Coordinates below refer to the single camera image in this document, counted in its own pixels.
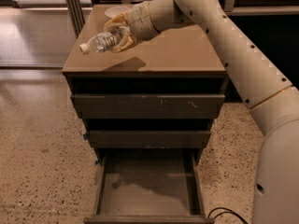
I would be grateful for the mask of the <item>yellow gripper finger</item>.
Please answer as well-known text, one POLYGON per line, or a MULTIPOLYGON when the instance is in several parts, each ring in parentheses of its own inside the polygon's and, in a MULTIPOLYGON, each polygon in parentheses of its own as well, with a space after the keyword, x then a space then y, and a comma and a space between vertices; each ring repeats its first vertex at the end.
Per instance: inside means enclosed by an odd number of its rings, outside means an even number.
POLYGON ((137 42, 136 38, 131 33, 126 33, 121 39, 121 41, 116 46, 114 46, 110 51, 113 53, 125 51, 135 46, 136 42, 137 42))
POLYGON ((120 28, 127 29, 128 28, 127 18, 128 18, 127 12, 121 13, 111 18, 109 21, 105 23, 104 31, 111 32, 120 28))

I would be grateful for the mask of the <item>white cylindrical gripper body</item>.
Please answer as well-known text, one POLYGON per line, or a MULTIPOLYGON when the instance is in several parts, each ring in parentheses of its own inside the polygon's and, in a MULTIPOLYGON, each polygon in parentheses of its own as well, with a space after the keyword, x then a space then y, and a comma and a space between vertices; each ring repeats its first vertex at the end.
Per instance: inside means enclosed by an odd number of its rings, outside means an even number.
POLYGON ((130 32, 137 40, 151 40, 160 34, 151 20, 150 1, 132 6, 127 12, 126 20, 130 32))

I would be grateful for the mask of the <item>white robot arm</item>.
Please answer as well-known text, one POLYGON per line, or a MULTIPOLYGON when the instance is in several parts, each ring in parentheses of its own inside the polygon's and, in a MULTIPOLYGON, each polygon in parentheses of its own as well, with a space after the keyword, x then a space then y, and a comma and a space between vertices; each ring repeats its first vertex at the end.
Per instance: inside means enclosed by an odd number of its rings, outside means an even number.
POLYGON ((128 26, 137 40, 199 25, 264 135, 252 224, 299 224, 299 91, 227 17, 218 0, 152 0, 105 24, 128 26))

